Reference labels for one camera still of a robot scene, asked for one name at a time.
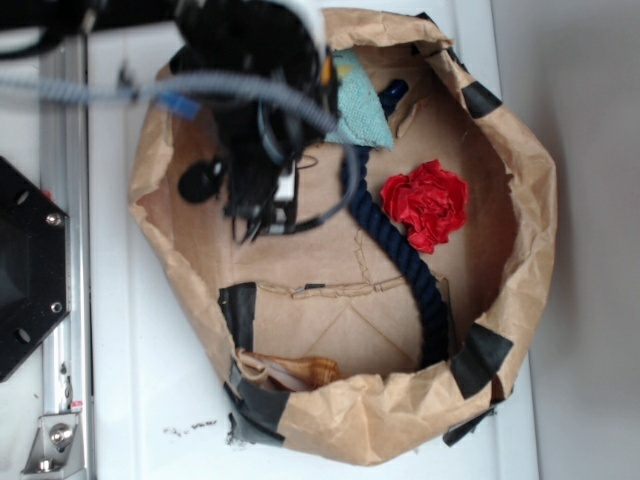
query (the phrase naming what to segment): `metal frame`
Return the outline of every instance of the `metal frame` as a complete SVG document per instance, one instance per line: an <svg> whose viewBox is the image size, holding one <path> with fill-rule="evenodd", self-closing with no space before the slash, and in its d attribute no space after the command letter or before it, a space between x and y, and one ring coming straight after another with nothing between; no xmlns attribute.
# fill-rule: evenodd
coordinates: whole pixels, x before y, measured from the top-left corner
<svg viewBox="0 0 640 480"><path fill-rule="evenodd" d="M42 58L41 74L86 82L86 42L69 39ZM95 478L91 323L89 296L89 172L87 111L80 107L44 104L40 111L41 187L69 215L67 275L69 316L43 342L44 416L22 478L42 478L55 446L47 426L71 425L80 432L71 437L72 464L58 464L56 478Z"/></svg>

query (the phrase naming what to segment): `white table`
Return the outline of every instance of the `white table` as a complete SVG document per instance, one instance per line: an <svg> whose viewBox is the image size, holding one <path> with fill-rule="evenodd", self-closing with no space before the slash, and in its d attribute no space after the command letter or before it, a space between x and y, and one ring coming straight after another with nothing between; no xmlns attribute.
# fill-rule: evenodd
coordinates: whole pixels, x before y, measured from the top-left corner
<svg viewBox="0 0 640 480"><path fill-rule="evenodd" d="M469 70L500 93L489 0L320 4L426 11L457 38L457 52ZM171 25L94 35L90 82L113 84L123 61L138 81L150 80L179 46ZM362 468L286 449L229 445L230 405L221 382L160 263L127 213L128 178L145 110L101 107L90 112L98 478L538 478L528 362L499 414L451 449L436 439L384 465Z"/></svg>

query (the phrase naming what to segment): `metal bracket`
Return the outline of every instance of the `metal bracket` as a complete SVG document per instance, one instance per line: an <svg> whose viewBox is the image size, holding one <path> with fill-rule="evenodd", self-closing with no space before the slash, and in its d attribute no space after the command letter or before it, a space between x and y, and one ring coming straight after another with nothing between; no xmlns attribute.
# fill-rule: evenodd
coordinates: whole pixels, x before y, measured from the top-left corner
<svg viewBox="0 0 640 480"><path fill-rule="evenodd" d="M0 157L0 381L67 315L67 215Z"/></svg>
<svg viewBox="0 0 640 480"><path fill-rule="evenodd" d="M21 480L63 480L84 468L84 432L80 415L40 417Z"/></svg>

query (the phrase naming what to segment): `brown paper bag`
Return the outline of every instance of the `brown paper bag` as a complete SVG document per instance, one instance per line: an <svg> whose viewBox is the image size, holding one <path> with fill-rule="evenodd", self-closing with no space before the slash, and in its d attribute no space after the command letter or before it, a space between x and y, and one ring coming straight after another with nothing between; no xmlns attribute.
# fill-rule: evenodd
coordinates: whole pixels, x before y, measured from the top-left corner
<svg viewBox="0 0 640 480"><path fill-rule="evenodd" d="M378 91L410 91L390 118L394 150L374 152L368 184L434 158L469 184L467 224L423 259L448 287L458 351L416 371L420 323L404 278L346 211L320 229L239 246L223 201L185 203L182 172L212 158L215 126L152 106L131 179L131 213L162 261L236 402L236 430L260 441L371 465L416 448L508 397L549 289L556 230L553 162L533 134L451 55L429 20L325 12L333 49L354 46ZM341 195L340 148L315 145L300 175L300 218ZM307 284L323 288L305 289ZM269 388L238 347L327 357L346 378L309 392Z"/></svg>

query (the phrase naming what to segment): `black hexagonal mount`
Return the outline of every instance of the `black hexagonal mount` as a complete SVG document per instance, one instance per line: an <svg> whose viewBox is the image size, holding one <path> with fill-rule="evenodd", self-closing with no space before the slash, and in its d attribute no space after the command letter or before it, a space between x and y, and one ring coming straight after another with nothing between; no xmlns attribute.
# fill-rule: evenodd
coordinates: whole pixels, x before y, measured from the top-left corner
<svg viewBox="0 0 640 480"><path fill-rule="evenodd" d="M67 215L0 157L0 382L68 313Z"/></svg>

